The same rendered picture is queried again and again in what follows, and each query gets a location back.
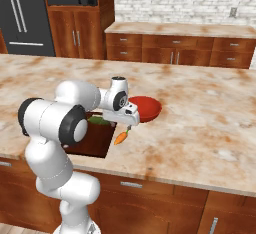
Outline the orange carrot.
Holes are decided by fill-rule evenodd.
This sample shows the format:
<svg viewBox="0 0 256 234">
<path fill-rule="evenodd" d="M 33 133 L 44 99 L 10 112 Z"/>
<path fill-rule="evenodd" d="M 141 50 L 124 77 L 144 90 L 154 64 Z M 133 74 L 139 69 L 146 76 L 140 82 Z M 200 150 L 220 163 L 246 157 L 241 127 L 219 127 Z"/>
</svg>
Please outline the orange carrot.
<svg viewBox="0 0 256 234">
<path fill-rule="evenodd" d="M 120 133 L 116 137 L 114 144 L 115 145 L 121 144 L 128 137 L 128 132 L 129 132 L 129 130 L 126 130 L 125 132 Z"/>
</svg>

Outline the tall brown wooden cupboard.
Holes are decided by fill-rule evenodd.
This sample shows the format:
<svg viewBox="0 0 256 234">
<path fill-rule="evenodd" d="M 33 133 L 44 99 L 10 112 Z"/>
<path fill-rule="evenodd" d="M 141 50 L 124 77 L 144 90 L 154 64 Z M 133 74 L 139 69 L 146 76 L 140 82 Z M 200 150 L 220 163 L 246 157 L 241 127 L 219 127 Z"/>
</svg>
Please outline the tall brown wooden cupboard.
<svg viewBox="0 0 256 234">
<path fill-rule="evenodd" d="M 115 21 L 114 0 L 97 0 L 97 6 L 45 1 L 57 57 L 106 58 L 104 31 Z"/>
</svg>

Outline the brown wooden cupboard run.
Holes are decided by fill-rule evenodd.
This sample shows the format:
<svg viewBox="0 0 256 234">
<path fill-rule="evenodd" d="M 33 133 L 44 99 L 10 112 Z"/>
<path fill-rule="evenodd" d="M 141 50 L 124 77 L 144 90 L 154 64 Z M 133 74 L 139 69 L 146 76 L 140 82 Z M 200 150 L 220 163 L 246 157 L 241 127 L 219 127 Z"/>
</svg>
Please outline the brown wooden cupboard run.
<svg viewBox="0 0 256 234">
<path fill-rule="evenodd" d="M 256 39 L 107 33 L 106 46 L 108 60 L 248 69 Z"/>
</svg>

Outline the brown wooden cupboard door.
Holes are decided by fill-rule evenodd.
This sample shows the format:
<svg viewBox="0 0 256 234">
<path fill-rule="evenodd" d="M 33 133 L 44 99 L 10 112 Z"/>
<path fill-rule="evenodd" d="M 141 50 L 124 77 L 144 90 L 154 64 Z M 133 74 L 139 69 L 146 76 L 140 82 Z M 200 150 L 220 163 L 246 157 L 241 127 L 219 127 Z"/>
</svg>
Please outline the brown wooden cupboard door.
<svg viewBox="0 0 256 234">
<path fill-rule="evenodd" d="M 214 217 L 214 234 L 256 234 L 256 197 L 210 191 L 197 234 L 209 234 Z"/>
<path fill-rule="evenodd" d="M 0 173 L 0 214 L 3 222 L 53 233 L 61 223 L 59 201 L 36 189 L 34 178 Z"/>
<path fill-rule="evenodd" d="M 102 191 L 96 219 L 103 234 L 197 234 L 202 208 Z"/>
</svg>

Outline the green cucumber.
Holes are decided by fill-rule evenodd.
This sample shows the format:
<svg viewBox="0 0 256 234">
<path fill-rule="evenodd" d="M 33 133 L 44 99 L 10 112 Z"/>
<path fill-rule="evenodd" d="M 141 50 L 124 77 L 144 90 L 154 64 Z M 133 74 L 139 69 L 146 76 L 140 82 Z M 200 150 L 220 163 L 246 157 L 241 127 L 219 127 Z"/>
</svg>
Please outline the green cucumber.
<svg viewBox="0 0 256 234">
<path fill-rule="evenodd" d="M 107 120 L 104 120 L 102 116 L 96 116 L 93 115 L 91 116 L 88 121 L 92 124 L 96 124 L 96 125 L 109 125 L 110 122 Z"/>
</svg>

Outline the black fridge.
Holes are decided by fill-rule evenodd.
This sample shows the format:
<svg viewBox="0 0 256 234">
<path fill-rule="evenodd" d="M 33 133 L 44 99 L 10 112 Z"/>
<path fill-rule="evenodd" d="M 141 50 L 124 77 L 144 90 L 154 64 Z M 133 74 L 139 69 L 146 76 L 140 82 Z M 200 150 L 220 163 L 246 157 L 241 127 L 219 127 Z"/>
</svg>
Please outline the black fridge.
<svg viewBox="0 0 256 234">
<path fill-rule="evenodd" d="M 55 55 L 45 0 L 0 0 L 0 28 L 9 54 Z"/>
</svg>

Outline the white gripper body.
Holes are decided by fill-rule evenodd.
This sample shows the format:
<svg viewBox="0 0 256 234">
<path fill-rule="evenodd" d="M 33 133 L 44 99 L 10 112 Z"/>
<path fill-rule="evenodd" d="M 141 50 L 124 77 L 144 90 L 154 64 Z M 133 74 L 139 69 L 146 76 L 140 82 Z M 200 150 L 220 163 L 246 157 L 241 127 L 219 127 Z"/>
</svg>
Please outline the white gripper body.
<svg viewBox="0 0 256 234">
<path fill-rule="evenodd" d="M 103 119 L 132 126 L 137 126 L 140 123 L 138 112 L 135 112 L 134 114 L 117 114 L 112 111 L 104 110 Z"/>
</svg>

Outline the red bowl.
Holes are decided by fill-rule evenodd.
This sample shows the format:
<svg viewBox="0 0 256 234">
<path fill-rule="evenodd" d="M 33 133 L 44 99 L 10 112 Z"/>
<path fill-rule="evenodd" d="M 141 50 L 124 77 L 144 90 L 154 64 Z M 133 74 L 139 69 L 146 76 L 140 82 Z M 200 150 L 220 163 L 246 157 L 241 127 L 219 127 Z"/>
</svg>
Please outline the red bowl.
<svg viewBox="0 0 256 234">
<path fill-rule="evenodd" d="M 152 97 L 134 96 L 130 97 L 129 101 L 131 103 L 134 103 L 138 107 L 141 123 L 146 123 L 154 120 L 158 117 L 162 110 L 161 103 Z"/>
</svg>

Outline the brown wooden drawer front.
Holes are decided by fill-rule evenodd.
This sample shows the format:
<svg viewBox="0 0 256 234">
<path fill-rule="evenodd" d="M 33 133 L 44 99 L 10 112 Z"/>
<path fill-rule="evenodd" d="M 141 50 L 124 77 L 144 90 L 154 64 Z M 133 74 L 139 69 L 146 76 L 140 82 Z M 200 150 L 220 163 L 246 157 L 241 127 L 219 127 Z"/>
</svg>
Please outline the brown wooden drawer front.
<svg viewBox="0 0 256 234">
<path fill-rule="evenodd" d="M 32 172 L 28 164 L 24 160 L 8 159 L 0 157 L 0 161 L 9 162 L 12 167 L 0 166 L 0 172 L 21 176 L 22 178 L 36 179 L 36 175 Z"/>
<path fill-rule="evenodd" d="M 128 193 L 160 201 L 203 207 L 208 195 L 208 192 L 203 189 L 94 172 L 90 172 L 90 175 L 99 179 L 103 190 Z M 139 183 L 143 185 L 143 188 L 122 186 L 120 181 Z"/>
</svg>

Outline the dark brown square tray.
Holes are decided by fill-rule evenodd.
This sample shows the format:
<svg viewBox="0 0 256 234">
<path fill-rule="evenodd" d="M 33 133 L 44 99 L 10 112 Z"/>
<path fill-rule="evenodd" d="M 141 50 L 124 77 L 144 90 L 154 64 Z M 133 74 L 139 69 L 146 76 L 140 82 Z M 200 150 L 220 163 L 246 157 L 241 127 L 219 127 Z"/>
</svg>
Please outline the dark brown square tray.
<svg viewBox="0 0 256 234">
<path fill-rule="evenodd" d="M 63 146 L 66 153 L 96 158 L 106 157 L 117 123 L 92 124 L 88 119 L 93 115 L 102 116 L 100 112 L 88 112 L 86 114 L 88 129 L 85 137 L 72 146 Z"/>
</svg>

